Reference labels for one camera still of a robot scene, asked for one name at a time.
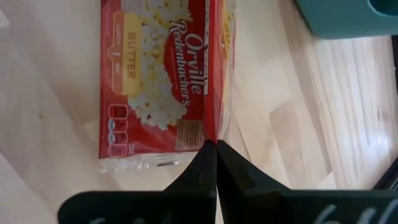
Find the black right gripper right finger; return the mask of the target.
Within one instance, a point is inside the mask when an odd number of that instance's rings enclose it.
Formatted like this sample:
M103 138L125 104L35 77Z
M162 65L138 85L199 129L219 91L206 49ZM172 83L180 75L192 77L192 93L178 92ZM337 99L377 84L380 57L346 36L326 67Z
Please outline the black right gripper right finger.
M393 190L292 190L217 142L217 187L225 223L397 224Z

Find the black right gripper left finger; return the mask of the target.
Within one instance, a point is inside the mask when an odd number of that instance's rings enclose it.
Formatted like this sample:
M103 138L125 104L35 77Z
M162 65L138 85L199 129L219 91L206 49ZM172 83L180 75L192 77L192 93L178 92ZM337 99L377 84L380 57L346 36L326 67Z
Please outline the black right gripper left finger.
M57 219L79 223L214 223L216 146L205 141L187 168L161 191L87 191L62 203Z

